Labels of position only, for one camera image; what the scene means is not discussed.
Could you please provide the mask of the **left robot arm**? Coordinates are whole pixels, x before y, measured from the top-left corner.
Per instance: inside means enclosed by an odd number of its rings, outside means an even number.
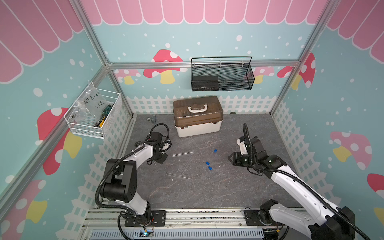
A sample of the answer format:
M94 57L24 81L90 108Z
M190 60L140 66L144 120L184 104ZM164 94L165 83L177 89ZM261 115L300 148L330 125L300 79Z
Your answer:
M137 142L135 149L127 155L108 160L96 189L96 205L105 209L121 209L124 218L133 218L143 226L149 224L153 218L151 204L137 192L137 171L142 164L162 164L167 159L166 151L171 145L168 137L155 132L144 141Z

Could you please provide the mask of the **clear test tube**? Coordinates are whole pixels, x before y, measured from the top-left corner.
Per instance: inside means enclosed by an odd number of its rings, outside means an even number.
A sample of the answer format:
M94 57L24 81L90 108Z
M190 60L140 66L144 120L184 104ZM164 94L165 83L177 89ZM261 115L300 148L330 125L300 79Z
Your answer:
M188 153L179 153L179 154L173 154L172 157L182 157L182 156L187 156L187 155L191 155L191 154L194 154L195 152L188 152Z
M173 177L173 178L179 178L179 179L186 179L186 180L190 179L189 177L177 175L177 174L172 174L172 173L166 173L166 176Z

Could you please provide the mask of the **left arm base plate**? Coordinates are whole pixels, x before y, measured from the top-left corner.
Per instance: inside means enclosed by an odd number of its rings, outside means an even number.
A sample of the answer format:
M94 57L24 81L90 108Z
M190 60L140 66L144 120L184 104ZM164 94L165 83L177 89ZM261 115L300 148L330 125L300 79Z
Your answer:
M128 217L125 220L125 227L143 227L145 224L149 227L164 227L166 221L166 211L152 211L151 214Z

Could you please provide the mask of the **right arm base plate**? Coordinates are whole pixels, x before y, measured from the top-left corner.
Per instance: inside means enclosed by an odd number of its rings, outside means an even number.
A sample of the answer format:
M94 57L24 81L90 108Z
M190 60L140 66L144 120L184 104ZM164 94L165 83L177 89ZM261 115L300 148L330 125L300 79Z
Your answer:
M250 208L245 208L244 215L247 226L284 226L281 223L273 221L270 214L264 210L253 210Z

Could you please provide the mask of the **clear test tube diagonal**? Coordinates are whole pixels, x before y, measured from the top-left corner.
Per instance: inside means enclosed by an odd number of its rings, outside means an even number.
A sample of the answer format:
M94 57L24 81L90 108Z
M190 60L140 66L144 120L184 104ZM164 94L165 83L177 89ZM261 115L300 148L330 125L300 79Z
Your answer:
M181 175L182 175L182 176L183 176L184 173L186 172L186 170L187 170L188 166L190 165L190 163L192 162L192 160L193 160L193 156L190 156L190 158L188 159L187 163L186 163L185 166L183 167L183 170L182 170L182 172L181 172Z

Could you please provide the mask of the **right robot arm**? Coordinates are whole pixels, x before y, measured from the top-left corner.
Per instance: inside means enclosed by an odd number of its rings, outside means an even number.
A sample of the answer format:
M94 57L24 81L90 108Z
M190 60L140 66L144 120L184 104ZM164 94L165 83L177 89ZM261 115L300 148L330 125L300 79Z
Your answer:
M359 235L364 240L368 235L355 224L355 214L348 207L340 208L318 194L299 178L293 170L276 155L267 155L261 141L242 136L237 140L239 152L228 159L237 167L258 176L266 176L281 186L305 210L300 213L283 206L278 201L268 200L257 213L245 211L248 222L265 226L280 223L294 229L311 240L353 240Z

